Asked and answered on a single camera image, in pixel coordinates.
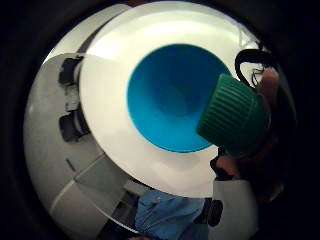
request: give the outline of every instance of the ribbed cap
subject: ribbed cap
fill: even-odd
[[[263,100],[245,84],[221,74],[197,132],[231,155],[241,155],[265,135],[268,112]]]

